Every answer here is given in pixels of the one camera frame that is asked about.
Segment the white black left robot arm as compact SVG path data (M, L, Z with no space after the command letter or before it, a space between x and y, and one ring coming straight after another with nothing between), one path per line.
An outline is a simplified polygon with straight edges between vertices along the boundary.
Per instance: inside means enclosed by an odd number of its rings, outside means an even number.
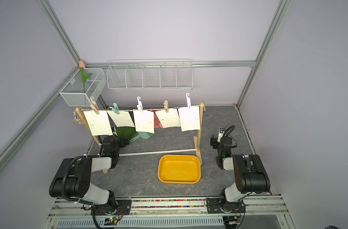
M123 217L130 213L132 202L117 200L113 191L92 184L91 176L94 172L115 168L120 149L129 145L129 140L126 136L119 138L115 135L98 140L101 148L97 155L77 156L62 161L49 187L49 195L86 205L88 207L83 209L92 211L94 216Z

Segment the postcard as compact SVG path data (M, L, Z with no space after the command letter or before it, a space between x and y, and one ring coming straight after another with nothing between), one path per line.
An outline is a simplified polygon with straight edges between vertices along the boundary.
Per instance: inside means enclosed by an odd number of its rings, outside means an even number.
M117 127L135 127L135 124L128 111L120 111L116 114L114 111L107 111L109 117L113 120Z
M94 111L84 111L85 118L92 136L113 135L112 127L106 111L96 114Z
M191 131L200 129L200 108L192 106L178 109L181 131Z
M165 110L158 110L155 112L163 128L180 127L180 118L178 109L170 108L168 112Z
M154 133L154 112L134 110L134 120L136 132Z

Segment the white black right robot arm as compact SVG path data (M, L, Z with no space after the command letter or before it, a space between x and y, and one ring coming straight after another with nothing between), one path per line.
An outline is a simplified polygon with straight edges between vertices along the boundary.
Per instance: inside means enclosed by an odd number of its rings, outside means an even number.
M224 213L235 212L244 204L243 199L251 194L270 192L270 180L259 155L232 155L231 133L235 129L219 128L218 137L211 136L210 146L217 150L216 163L221 170L234 172L235 182L224 188L219 195L219 209Z

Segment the white hook clothespin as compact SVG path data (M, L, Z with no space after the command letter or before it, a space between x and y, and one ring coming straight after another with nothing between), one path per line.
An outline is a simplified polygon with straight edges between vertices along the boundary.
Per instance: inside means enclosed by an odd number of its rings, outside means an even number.
M143 104L142 104L141 98L139 96L137 97L137 103L138 103L138 105L137 105L138 111L143 113Z
M186 93L186 102L187 102L187 108L190 109L191 108L191 100L190 100L190 94Z

